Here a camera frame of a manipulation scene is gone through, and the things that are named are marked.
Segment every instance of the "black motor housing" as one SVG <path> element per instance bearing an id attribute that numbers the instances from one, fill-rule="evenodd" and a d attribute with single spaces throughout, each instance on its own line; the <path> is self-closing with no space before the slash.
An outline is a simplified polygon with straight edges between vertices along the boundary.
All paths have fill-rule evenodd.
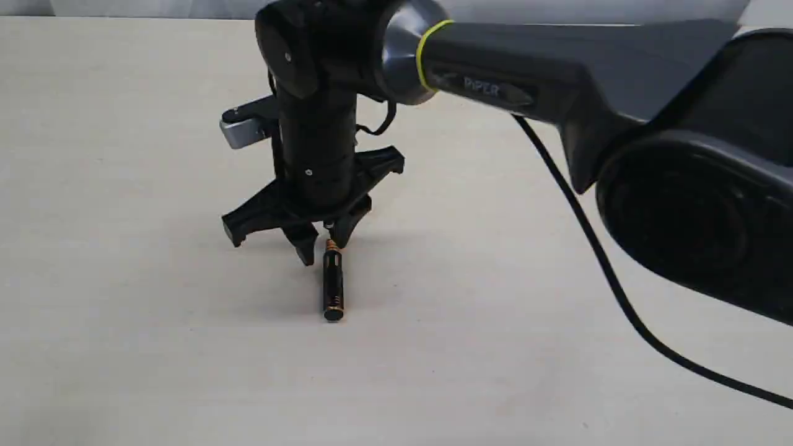
<path id="1" fill-rule="evenodd" d="M 730 42 L 657 120 L 612 149 L 597 202 L 644 267 L 793 325 L 793 35 Z"/>

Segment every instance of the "table surface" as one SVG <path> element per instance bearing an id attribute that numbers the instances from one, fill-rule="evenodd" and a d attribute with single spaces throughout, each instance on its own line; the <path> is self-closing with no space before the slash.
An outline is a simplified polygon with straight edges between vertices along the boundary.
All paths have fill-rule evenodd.
<path id="1" fill-rule="evenodd" d="M 407 165 L 329 325 L 282 234 L 220 226 L 273 174 L 217 128 L 267 92 L 250 22 L 7 17 L 0 73 L 0 444 L 789 443 L 785 409 L 634 334 L 504 113 L 437 97 L 361 138 Z M 644 271 L 582 200 L 659 337 L 793 394 L 793 329 Z"/>

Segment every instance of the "black cylindrical joint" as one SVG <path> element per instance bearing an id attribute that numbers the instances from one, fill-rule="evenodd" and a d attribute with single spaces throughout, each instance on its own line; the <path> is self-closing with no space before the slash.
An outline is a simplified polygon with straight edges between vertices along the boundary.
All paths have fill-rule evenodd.
<path id="1" fill-rule="evenodd" d="M 344 317 L 342 253 L 333 240 L 328 240 L 322 263 L 322 306 L 328 322 L 338 322 Z"/>
<path id="2" fill-rule="evenodd" d="M 320 90 L 298 99 L 277 90 L 289 192 L 313 210 L 333 209 L 354 178 L 356 95 Z"/>

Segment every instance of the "piper logo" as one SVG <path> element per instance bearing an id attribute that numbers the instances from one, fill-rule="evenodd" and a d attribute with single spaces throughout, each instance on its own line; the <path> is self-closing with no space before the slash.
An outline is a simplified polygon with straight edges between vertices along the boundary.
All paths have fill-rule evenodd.
<path id="1" fill-rule="evenodd" d="M 468 91 L 498 98 L 499 86 L 495 83 L 490 83 L 479 79 L 471 79 L 468 76 L 463 76 L 463 86 Z"/>

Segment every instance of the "yellow ring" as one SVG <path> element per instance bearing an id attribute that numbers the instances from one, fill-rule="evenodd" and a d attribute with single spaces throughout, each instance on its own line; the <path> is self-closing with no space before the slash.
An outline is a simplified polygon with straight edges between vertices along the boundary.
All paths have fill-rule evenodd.
<path id="1" fill-rule="evenodd" d="M 436 91 L 436 90 L 435 88 L 430 87 L 429 84 L 427 84 L 427 79 L 424 78 L 424 67 L 421 66 L 421 53 L 424 51 L 424 44 L 427 43 L 427 38 L 429 38 L 429 36 L 435 31 L 438 31 L 439 29 L 443 28 L 446 25 L 449 25 L 450 23 L 454 23 L 454 20 L 439 21 L 431 28 L 429 28 L 424 33 L 424 35 L 421 36 L 421 40 L 419 40 L 419 47 L 416 49 L 416 68 L 419 69 L 419 82 L 421 82 L 422 87 L 426 88 L 429 91 Z"/>

